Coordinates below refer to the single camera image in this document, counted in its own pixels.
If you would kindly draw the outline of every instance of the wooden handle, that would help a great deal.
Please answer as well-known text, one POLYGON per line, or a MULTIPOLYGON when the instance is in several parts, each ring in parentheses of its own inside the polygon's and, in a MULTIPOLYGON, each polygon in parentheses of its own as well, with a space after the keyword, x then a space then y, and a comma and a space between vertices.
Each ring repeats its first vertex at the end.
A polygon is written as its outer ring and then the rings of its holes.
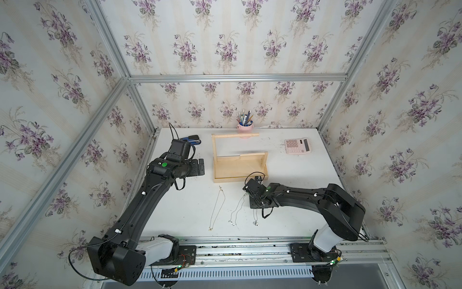
POLYGON ((259 133, 249 133, 249 134, 229 134, 229 135, 215 135, 213 134, 215 138, 228 138, 228 137, 251 137, 251 136, 260 136, 259 133))

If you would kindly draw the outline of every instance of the blue stapler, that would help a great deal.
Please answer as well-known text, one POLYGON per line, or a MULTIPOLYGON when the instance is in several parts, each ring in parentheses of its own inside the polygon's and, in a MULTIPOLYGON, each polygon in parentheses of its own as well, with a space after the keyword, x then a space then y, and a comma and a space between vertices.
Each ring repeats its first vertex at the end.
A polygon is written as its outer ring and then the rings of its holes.
POLYGON ((181 140, 182 140, 182 141, 187 141, 187 142, 189 142, 189 143, 192 144, 192 145, 201 144, 201 140, 199 139, 199 136, 198 136, 198 135, 190 135, 190 136, 187 136, 187 137, 182 138, 181 140))

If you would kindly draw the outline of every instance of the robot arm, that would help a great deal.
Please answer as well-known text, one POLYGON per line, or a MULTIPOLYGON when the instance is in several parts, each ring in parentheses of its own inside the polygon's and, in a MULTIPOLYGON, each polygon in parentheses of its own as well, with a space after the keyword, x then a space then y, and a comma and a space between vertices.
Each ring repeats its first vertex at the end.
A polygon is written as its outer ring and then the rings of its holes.
POLYGON ((203 159, 187 159, 190 147, 187 141, 172 140, 169 151, 149 164, 140 189, 120 219, 102 239, 91 239, 87 251, 95 273, 132 285, 146 262, 152 264, 170 255, 176 240, 173 237, 160 235, 151 242, 138 242, 163 195, 173 184, 178 189, 176 178, 185 181, 186 177, 204 174, 203 159))
POLYGON ((253 209, 292 206, 320 213, 327 225, 313 236, 314 250, 327 253, 343 239, 358 239, 365 209, 336 184, 321 189, 292 188, 278 183, 265 187, 250 179, 243 190, 250 195, 253 209))

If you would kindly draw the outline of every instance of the wooden caddy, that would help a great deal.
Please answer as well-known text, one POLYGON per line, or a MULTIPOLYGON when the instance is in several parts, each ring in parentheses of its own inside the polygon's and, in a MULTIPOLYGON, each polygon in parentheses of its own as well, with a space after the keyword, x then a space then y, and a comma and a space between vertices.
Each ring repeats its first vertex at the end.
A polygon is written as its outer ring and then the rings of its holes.
MULTIPOLYGON (((213 182, 214 183, 229 183, 243 182, 245 178, 252 172, 262 172, 268 178, 268 170, 266 168, 266 160, 268 152, 255 154, 241 154, 236 156, 217 156, 216 138, 229 137, 251 137, 260 136, 259 133, 248 134, 231 134, 231 135, 215 135, 212 134, 213 147, 213 182)), ((261 173, 251 175, 263 176, 261 173)))

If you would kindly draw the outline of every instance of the purple flower pattern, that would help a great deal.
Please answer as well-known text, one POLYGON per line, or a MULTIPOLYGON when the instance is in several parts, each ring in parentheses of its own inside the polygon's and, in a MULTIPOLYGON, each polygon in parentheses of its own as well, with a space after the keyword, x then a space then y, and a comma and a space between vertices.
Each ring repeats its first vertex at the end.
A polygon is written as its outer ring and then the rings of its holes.
POLYGON ((382 167, 383 173, 380 177, 384 178, 386 183, 392 183, 393 185, 395 185, 395 180, 398 180, 400 184, 406 179, 412 181, 419 164, 429 167, 425 159, 416 158, 413 155, 414 152, 410 148, 405 153, 397 151, 396 154, 390 156, 392 164, 382 167))
POLYGON ((124 48, 127 56, 133 57, 133 66, 136 70, 139 70, 141 74, 148 74, 152 68, 148 62, 151 62, 150 54, 147 46, 141 42, 141 38, 144 36, 143 33, 135 33, 133 38, 129 35, 125 35, 123 38, 128 41, 125 42, 124 48))
POLYGON ((279 81, 275 90, 278 93, 274 96, 274 100, 277 100, 278 103, 284 103, 287 99, 289 99, 289 95, 292 94, 292 90, 295 88, 295 82, 293 81, 279 81))
POLYGON ((55 74, 51 74, 51 78, 56 83, 58 88, 58 96, 66 100, 72 101, 74 108, 78 109, 81 113, 90 113, 90 103, 83 94, 80 83, 82 80, 78 75, 74 75, 69 72, 64 74, 64 72, 57 70, 55 74))
POLYGON ((173 54, 178 55, 178 67, 183 69, 186 74, 191 74, 195 65, 193 61, 196 61, 196 46, 191 42, 191 37, 194 33, 187 33, 181 37, 176 34, 175 43, 173 43, 173 54))
POLYGON ((403 111, 399 116, 400 122, 396 128, 401 128, 402 132, 412 130, 415 132, 415 125, 424 127, 429 120, 436 121, 437 115, 442 111, 442 104, 444 98, 456 98, 456 95, 452 94, 453 90, 447 90, 438 93, 439 87, 432 84, 430 88, 424 92, 416 93, 416 97, 409 100, 411 109, 403 111))
POLYGON ((305 69, 305 73, 310 73, 313 69, 319 67, 318 63, 322 61, 323 56, 327 54, 327 38, 331 37, 332 34, 326 33, 324 36, 314 35, 312 42, 306 45, 306 49, 303 55, 306 55, 306 59, 302 62, 302 68, 305 69))
POLYGON ((40 168, 42 172, 47 171, 47 166, 55 167, 61 159, 58 150, 61 146, 53 147, 54 138, 46 134, 46 126, 41 126, 37 122, 20 119, 19 116, 25 112, 18 107, 12 115, 10 109, 9 123, 0 125, 0 136, 11 139, 5 141, 6 149, 2 152, 14 152, 17 161, 21 161, 30 154, 33 157, 33 166, 40 168))
POLYGON ((59 40, 61 53, 67 61, 72 60, 79 66, 79 62, 82 62, 80 53, 82 47, 75 44, 77 36, 71 31, 72 24, 64 14, 57 12, 57 9, 50 4, 50 0, 37 1, 34 6, 43 16, 40 21, 42 27, 47 30, 49 40, 59 40))
POLYGON ((98 76, 104 76, 104 83, 108 89, 116 86, 115 76, 113 75, 114 69, 111 66, 109 57, 101 51, 101 43, 96 44, 96 49, 90 52, 93 57, 93 67, 96 69, 98 76))
POLYGON ((437 33, 439 40, 435 41, 433 46, 428 46, 428 53, 422 60, 428 59, 429 63, 422 69, 433 69, 435 65, 441 64, 441 58, 448 58, 449 51, 456 48, 459 43, 462 43, 461 20, 462 8, 457 11, 452 19, 441 22, 443 26, 439 28, 437 33))
POLYGON ((298 100, 292 101, 291 105, 286 107, 286 110, 288 112, 287 119, 294 122, 298 115, 305 110, 305 104, 300 103, 298 100))
POLYGON ((26 67, 25 64, 20 64, 16 58, 9 43, 14 43, 14 40, 6 32, 2 32, 0 37, 0 74, 5 77, 4 81, 11 81, 11 85, 16 90, 19 90, 19 81, 27 85, 30 91, 33 91, 32 85, 34 80, 30 77, 31 72, 26 72, 22 68, 26 67))
POLYGON ((170 112, 165 107, 166 104, 152 105, 152 115, 162 123, 163 126, 168 125, 170 112))
POLYGON ((367 126, 364 128, 362 135, 364 138, 361 140, 363 142, 370 142, 375 135, 384 135, 385 128, 388 123, 384 122, 385 114, 382 113, 382 110, 377 111, 375 115, 370 115, 367 120, 367 126))
POLYGON ((205 96, 209 100, 212 100, 217 96, 216 89, 219 84, 220 84, 219 82, 202 82, 201 83, 201 86, 204 88, 205 96))
POLYGON ((353 177, 355 179, 359 179, 359 177, 365 175, 370 177, 372 175, 372 171, 375 171, 375 168, 371 165, 371 162, 372 158, 369 157, 368 153, 364 155, 359 155, 356 159, 356 164, 352 169, 353 177))
POLYGON ((396 223, 398 227, 403 225, 406 218, 401 212, 402 204, 398 202, 398 198, 394 197, 391 200, 387 197, 383 198, 382 207, 377 208, 376 221, 379 224, 386 222, 396 223))
POLYGON ((138 161, 142 161, 145 152, 146 152, 146 149, 143 148, 143 147, 140 147, 140 148, 136 151, 136 153, 135 153, 136 159, 137 159, 138 161))
POLYGON ((143 130, 143 127, 141 126, 139 117, 136 117, 136 116, 131 117, 129 122, 130 122, 130 125, 132 126, 132 132, 136 133, 137 135, 145 134, 145 131, 143 130))
POLYGON ((356 85, 356 83, 353 83, 353 85, 350 88, 348 88, 348 90, 345 92, 345 98, 342 102, 342 113, 348 112, 352 105, 358 104, 360 97, 361 94, 358 93, 358 86, 356 85))
POLYGON ((218 108, 218 110, 221 112, 221 116, 223 117, 223 120, 225 120, 227 123, 232 121, 235 117, 234 112, 237 111, 236 104, 233 104, 229 101, 222 101, 221 106, 218 108))
POLYGON ((202 113, 205 111, 205 108, 203 104, 198 104, 195 101, 189 101, 186 111, 191 114, 191 118, 195 122, 200 123, 202 121, 202 113))
POLYGON ((218 123, 214 120, 207 121, 207 125, 205 126, 207 129, 222 129, 223 126, 221 123, 218 123))
POLYGON ((197 19, 197 24, 203 23, 204 25, 204 30, 207 27, 210 27, 211 23, 211 15, 210 15, 210 9, 212 8, 212 0, 190 0, 189 1, 191 5, 195 6, 195 12, 196 12, 196 19, 197 19))
POLYGON ((249 101, 253 98, 251 95, 255 93, 255 89, 257 88, 256 82, 238 82, 236 89, 240 91, 237 96, 242 104, 249 103, 249 101))
POLYGON ((155 12, 156 2, 160 0, 132 0, 135 6, 140 8, 140 17, 145 25, 150 25, 152 30, 158 27, 160 20, 155 12))
POLYGON ((383 42, 390 43, 391 40, 395 38, 395 34, 398 33, 398 29, 404 25, 404 23, 409 19, 414 19, 417 14, 417 1, 410 0, 409 3, 399 3, 396 5, 395 9, 391 13, 391 21, 388 23, 388 26, 385 28, 385 32, 382 37, 387 39, 383 42))
POLYGON ((118 163, 123 163, 126 167, 130 167, 132 165, 132 159, 128 155, 126 143, 121 143, 119 146, 115 146, 112 152, 114 153, 115 159, 118 163))
POLYGON ((347 124, 344 128, 340 129, 340 136, 337 139, 337 147, 336 149, 340 150, 340 148, 346 144, 351 144, 351 140, 353 136, 351 135, 351 128, 350 125, 347 124))
POLYGON ((254 107, 254 112, 256 113, 256 118, 263 122, 266 119, 267 114, 269 111, 273 110, 271 103, 267 103, 265 100, 259 100, 257 102, 257 106, 254 107))
POLYGON ((263 1, 268 2, 268 0, 242 0, 242 5, 245 7, 245 24, 250 26, 250 30, 257 27, 261 17, 260 9, 263 1))
POLYGON ((180 85, 179 82, 169 82, 169 83, 161 83, 160 87, 164 89, 165 95, 167 98, 171 98, 175 100, 178 98, 178 93, 176 92, 176 86, 180 85))
POLYGON ((284 41, 284 36, 286 35, 280 36, 277 30, 274 32, 270 30, 267 34, 267 39, 261 43, 265 51, 263 58, 265 59, 265 64, 269 64, 269 67, 276 65, 278 54, 287 45, 287 42, 284 41))
POLYGON ((355 198, 356 201, 358 201, 358 203, 362 204, 363 206, 364 205, 369 206, 369 203, 367 202, 367 199, 362 196, 361 190, 352 191, 351 195, 352 195, 352 197, 355 198))
POLYGON ((431 242, 435 247, 437 244, 451 248, 453 245, 462 245, 462 207, 449 209, 439 206, 438 209, 430 209, 434 217, 432 220, 421 218, 417 223, 423 223, 415 232, 421 235, 425 242, 431 242))
MULTIPOLYGON (((16 266, 13 264, 17 265, 17 263, 11 262, 11 270, 16 266)), ((26 278, 20 278, 19 274, 13 271, 5 273, 1 280, 1 289, 34 289, 36 285, 37 281, 34 278, 29 280, 29 275, 26 278)))
POLYGON ((127 177, 127 174, 125 174, 125 176, 123 177, 123 183, 124 184, 120 187, 120 190, 122 191, 123 196, 125 198, 128 198, 128 193, 130 192, 130 189, 132 188, 133 180, 127 177))
POLYGON ((356 43, 348 47, 348 51, 345 53, 345 56, 348 58, 348 60, 343 62, 341 67, 343 71, 346 71, 350 66, 350 63, 356 55, 356 51, 358 50, 362 39, 362 36, 358 37, 358 39, 356 39, 356 43))
POLYGON ((410 281, 412 286, 426 286, 431 289, 446 288, 450 289, 445 279, 446 272, 440 268, 439 259, 426 259, 419 254, 415 259, 415 264, 407 264, 407 271, 410 276, 404 276, 410 281))
POLYGON ((326 90, 326 88, 328 88, 329 86, 332 86, 334 84, 333 81, 314 81, 313 82, 313 93, 311 94, 311 98, 314 98, 314 100, 316 99, 320 99, 321 96, 324 95, 324 91, 326 90))
POLYGON ((239 50, 234 40, 234 37, 237 35, 239 35, 239 33, 232 31, 228 37, 225 37, 224 34, 218 36, 219 41, 215 54, 221 57, 220 60, 218 60, 218 68, 222 68, 223 73, 229 73, 234 66, 233 61, 237 61, 237 53, 239 50))
MULTIPOLYGON (((71 250, 73 250, 75 248, 79 248, 79 247, 88 245, 88 242, 87 242, 86 237, 85 237, 85 233, 86 233, 86 231, 84 231, 84 230, 81 230, 78 233, 74 232, 74 234, 72 235, 72 239, 70 241, 68 241, 67 243, 64 243, 64 244, 61 245, 63 250, 60 253, 58 253, 56 256, 59 259, 65 260, 64 268, 66 267, 66 265, 69 265, 69 260, 67 258, 67 255, 69 254, 68 253, 69 251, 71 251, 71 250)), ((86 248, 80 248, 80 249, 77 249, 77 250, 75 250, 75 251, 73 251, 71 253, 71 262, 72 262, 72 264, 75 264, 76 261, 79 261, 79 263, 82 264, 84 262, 88 262, 89 260, 90 260, 90 258, 88 257, 88 253, 87 253, 86 248)))
POLYGON ((407 61, 398 62, 398 59, 393 57, 390 64, 384 65, 382 70, 377 73, 379 80, 369 88, 371 92, 369 99, 375 101, 377 99, 382 99, 382 93, 388 94, 390 89, 395 87, 400 79, 401 70, 411 67, 409 64, 406 64, 406 62, 407 61))
POLYGON ((103 172, 106 171, 106 166, 108 164, 106 157, 103 156, 104 150, 100 147, 100 142, 93 140, 88 144, 87 150, 81 155, 80 159, 85 163, 85 166, 93 164, 93 169, 100 173, 99 170, 103 172))
POLYGON ((364 7, 369 3, 372 3, 373 0, 346 0, 345 1, 345 15, 341 17, 342 24, 345 25, 345 31, 352 29, 353 26, 357 24, 359 19, 359 13, 364 9, 364 7))
POLYGON ((297 16, 291 21, 290 30, 293 31, 293 38, 297 35, 302 36, 305 29, 309 29, 308 22, 315 19, 315 12, 319 10, 320 0, 294 0, 292 12, 297 16))
POLYGON ((111 113, 108 115, 107 120, 109 121, 109 125, 111 127, 115 126, 118 134, 124 135, 127 131, 125 127, 125 122, 123 121, 123 115, 120 111, 119 107, 116 105, 112 110, 111 113))
POLYGON ((341 156, 339 158, 335 158, 334 160, 335 167, 337 168, 338 172, 341 175, 345 175, 347 172, 347 167, 345 165, 345 157, 341 156))
POLYGON ((116 204, 116 200, 109 192, 108 186, 108 182, 101 182, 98 187, 91 188, 92 192, 88 196, 93 200, 94 208, 103 206, 105 209, 110 209, 111 205, 116 204))
POLYGON ((79 213, 79 203, 77 200, 73 200, 64 189, 67 183, 63 183, 61 189, 58 190, 58 194, 51 200, 51 204, 48 206, 46 217, 53 216, 54 213, 61 215, 60 219, 66 217, 70 219, 71 211, 74 210, 79 213))

